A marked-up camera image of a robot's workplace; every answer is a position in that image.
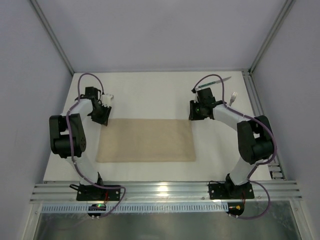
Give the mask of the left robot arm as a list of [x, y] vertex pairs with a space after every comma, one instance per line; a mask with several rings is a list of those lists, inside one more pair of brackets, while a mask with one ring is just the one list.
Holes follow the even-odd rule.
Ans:
[[101, 128], [108, 125], [113, 98], [112, 94], [96, 87], [86, 87], [84, 94], [76, 97], [65, 114], [49, 118], [51, 151], [70, 163], [79, 175], [82, 186], [105, 188], [89, 151], [98, 154]]

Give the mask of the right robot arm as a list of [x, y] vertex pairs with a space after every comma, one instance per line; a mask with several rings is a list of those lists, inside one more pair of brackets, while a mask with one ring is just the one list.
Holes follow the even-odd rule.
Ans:
[[250, 176], [258, 165], [274, 153], [274, 143], [269, 120], [266, 116], [245, 116], [230, 108], [223, 100], [216, 100], [210, 88], [195, 90], [195, 99], [189, 102], [190, 121], [207, 118], [219, 121], [237, 133], [240, 158], [224, 182], [208, 184], [212, 200], [254, 199]]

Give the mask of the beige cloth napkin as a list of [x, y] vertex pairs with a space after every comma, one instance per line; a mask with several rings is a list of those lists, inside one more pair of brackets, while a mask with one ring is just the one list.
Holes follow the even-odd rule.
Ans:
[[173, 163], [196, 160], [186, 119], [111, 119], [102, 127], [98, 163]]

